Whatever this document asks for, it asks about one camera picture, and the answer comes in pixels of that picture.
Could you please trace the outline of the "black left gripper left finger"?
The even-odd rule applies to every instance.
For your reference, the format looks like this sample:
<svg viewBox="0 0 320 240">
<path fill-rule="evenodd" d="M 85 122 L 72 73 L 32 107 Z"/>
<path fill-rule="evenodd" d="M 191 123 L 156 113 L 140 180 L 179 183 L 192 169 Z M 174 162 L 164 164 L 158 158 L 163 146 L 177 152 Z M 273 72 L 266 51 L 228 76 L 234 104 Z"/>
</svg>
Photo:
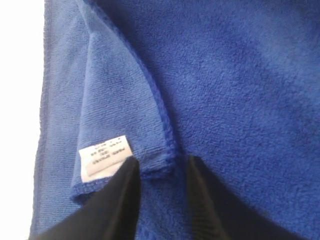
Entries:
<svg viewBox="0 0 320 240">
<path fill-rule="evenodd" d="M 129 157 L 84 206 L 37 240 L 133 240 L 141 203 L 139 161 Z"/>
</svg>

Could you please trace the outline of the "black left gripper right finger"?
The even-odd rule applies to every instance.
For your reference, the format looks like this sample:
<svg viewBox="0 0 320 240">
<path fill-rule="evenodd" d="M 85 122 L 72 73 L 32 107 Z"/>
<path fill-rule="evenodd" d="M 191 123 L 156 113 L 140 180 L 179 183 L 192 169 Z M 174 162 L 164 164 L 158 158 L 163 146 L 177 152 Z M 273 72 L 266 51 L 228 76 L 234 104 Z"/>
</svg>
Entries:
<svg viewBox="0 0 320 240">
<path fill-rule="evenodd" d="M 187 199 L 195 240 L 291 240 L 292 233 L 271 223 L 237 199 L 200 157 L 189 156 Z"/>
</svg>

